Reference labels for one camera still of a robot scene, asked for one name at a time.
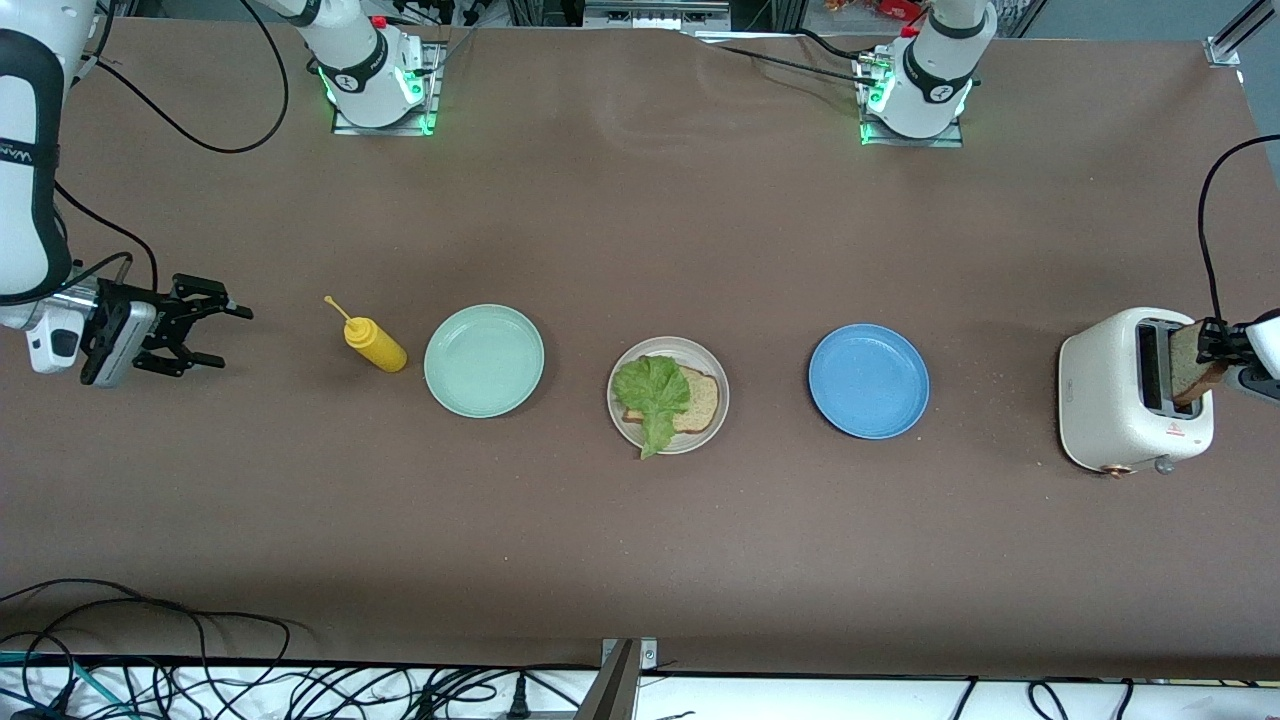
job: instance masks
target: toast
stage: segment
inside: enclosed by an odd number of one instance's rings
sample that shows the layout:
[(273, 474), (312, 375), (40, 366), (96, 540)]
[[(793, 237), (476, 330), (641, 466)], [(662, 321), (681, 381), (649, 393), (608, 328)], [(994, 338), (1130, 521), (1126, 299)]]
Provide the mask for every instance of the toast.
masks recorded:
[[(681, 374), (689, 380), (689, 410), (675, 416), (677, 433), (698, 434), (712, 427), (716, 411), (719, 409), (719, 383), (716, 378), (699, 373), (692, 368), (680, 366)], [(626, 423), (643, 423), (644, 413), (627, 410), (622, 414)]]
[(1198, 363), (1199, 333), (1204, 322), (1179, 328), (1169, 337), (1169, 365), (1174, 405), (1179, 407), (1199, 400), (1213, 386), (1222, 382), (1229, 364), (1225, 361)]

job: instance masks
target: brown table surface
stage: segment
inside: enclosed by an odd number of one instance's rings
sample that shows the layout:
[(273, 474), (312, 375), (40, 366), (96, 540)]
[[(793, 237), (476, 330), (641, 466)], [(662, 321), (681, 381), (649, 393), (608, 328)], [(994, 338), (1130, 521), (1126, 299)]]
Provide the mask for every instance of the brown table surface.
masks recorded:
[[(1204, 456), (1124, 482), (1074, 469), (1055, 428), (1065, 337), (1137, 305), (1210, 310), (1197, 193), (1254, 127), (1198, 45), (996, 42), (965, 147), (920, 151), (859, 145), (838, 81), (662, 31), (481, 29), (435, 137), (332, 137), (276, 31), (294, 101), (252, 154), (198, 150), (104, 73), (72, 96), (63, 183), (163, 275), (221, 279), (257, 318), (191, 336), (227, 369), (118, 392), (38, 377), (5, 336), (6, 587), (93, 575), (287, 616), (310, 659), (589, 662), (644, 634), (673, 669), (1276, 674), (1280, 414), (1221, 392)], [(276, 111), (248, 23), (122, 22), (108, 56), (211, 141)], [(1276, 304), (1276, 200), (1261, 149), (1215, 186), (1231, 320)], [(67, 213), (79, 256), (127, 247)], [(347, 350), (325, 293), (411, 366)], [(526, 313), (548, 352), (494, 420), (451, 415), (419, 370), (477, 302)], [(812, 350), (856, 322), (928, 363), (904, 437), (844, 436), (809, 398)], [(641, 462), (604, 391), (659, 334), (710, 348), (732, 407), (705, 447)], [(4, 629), (82, 597), (9, 607)], [(179, 620), (82, 626), (86, 648), (195, 651)], [(275, 639), (230, 635), (214, 652)]]

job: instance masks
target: mustard bottle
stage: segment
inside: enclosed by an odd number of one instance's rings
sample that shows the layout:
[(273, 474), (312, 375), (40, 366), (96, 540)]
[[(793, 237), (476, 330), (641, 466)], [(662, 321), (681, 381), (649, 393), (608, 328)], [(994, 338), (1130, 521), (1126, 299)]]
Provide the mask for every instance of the mustard bottle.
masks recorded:
[(347, 345), (353, 347), (356, 352), (364, 355), (374, 365), (378, 365), (378, 369), (388, 373), (397, 373), (404, 368), (408, 355), (404, 354), (404, 348), (392, 336), (378, 327), (378, 323), (369, 318), (352, 318), (330, 295), (324, 296), (324, 301), (333, 305), (347, 319), (346, 325), (342, 328), (342, 337), (347, 340)]

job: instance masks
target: light green plate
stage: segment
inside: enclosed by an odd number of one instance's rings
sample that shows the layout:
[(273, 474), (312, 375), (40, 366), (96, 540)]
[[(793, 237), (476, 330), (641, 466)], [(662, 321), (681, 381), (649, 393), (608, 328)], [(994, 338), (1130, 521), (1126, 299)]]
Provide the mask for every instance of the light green plate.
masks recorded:
[(504, 305), (458, 310), (426, 343), (426, 387), (463, 418), (495, 418), (529, 400), (543, 377), (543, 337)]

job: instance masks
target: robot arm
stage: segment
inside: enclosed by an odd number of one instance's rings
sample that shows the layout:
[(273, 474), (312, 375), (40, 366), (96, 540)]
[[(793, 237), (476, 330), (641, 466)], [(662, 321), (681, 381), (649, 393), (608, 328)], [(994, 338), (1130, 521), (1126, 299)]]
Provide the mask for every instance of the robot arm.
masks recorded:
[(131, 366), (172, 375), (221, 366), (183, 345), (205, 315), (253, 316), (220, 283), (174, 275), (174, 291), (163, 296), (92, 274), (69, 282), (81, 270), (54, 205), (54, 173), (63, 102), (92, 33), (93, 5), (0, 3), (0, 325), (27, 332), (37, 373), (65, 370), (83, 351), (84, 384), (113, 387)]
[[(361, 127), (383, 127), (424, 101), (416, 37), (374, 27), (360, 0), (268, 0), (298, 28), (334, 105)], [(37, 373), (87, 360), (81, 382), (114, 387), (128, 368), (182, 375), (223, 366), (184, 345), (191, 325), (227, 313), (252, 318), (221, 283), (174, 275), (169, 295), (88, 275), (76, 284), (54, 205), (61, 109), (93, 31), (93, 0), (0, 0), (0, 325), (27, 332)]]
[(330, 101), (353, 124), (389, 126), (425, 97), (408, 82), (422, 68), (422, 41), (385, 23), (374, 27), (360, 0), (266, 0), (298, 28), (319, 63)]
[(1280, 405), (1280, 309), (1228, 327), (1207, 319), (1198, 338), (1199, 363), (1226, 361), (1226, 384)]
[(937, 0), (918, 36), (876, 49), (888, 56), (888, 72), (867, 110), (902, 137), (940, 135), (964, 110), (996, 23), (988, 0)]

